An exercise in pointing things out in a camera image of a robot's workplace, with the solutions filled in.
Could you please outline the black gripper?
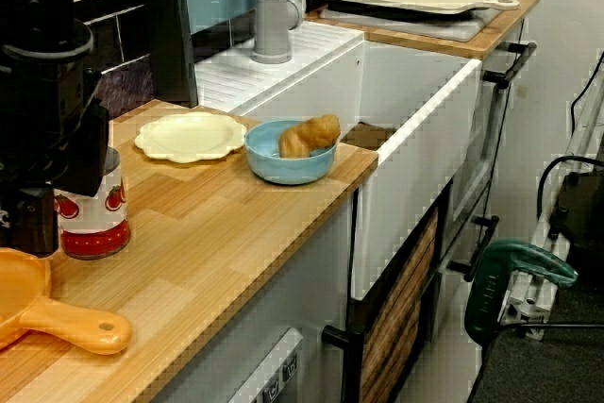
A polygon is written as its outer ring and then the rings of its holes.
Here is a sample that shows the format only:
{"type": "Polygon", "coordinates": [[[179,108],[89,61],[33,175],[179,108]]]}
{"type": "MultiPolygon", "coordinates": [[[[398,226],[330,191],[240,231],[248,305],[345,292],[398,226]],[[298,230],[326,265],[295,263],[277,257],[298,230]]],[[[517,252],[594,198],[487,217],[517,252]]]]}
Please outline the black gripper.
{"type": "Polygon", "coordinates": [[[100,79],[81,65],[1,67],[2,247],[35,257],[56,252],[54,191],[44,185],[96,195],[109,139],[100,79]]]}

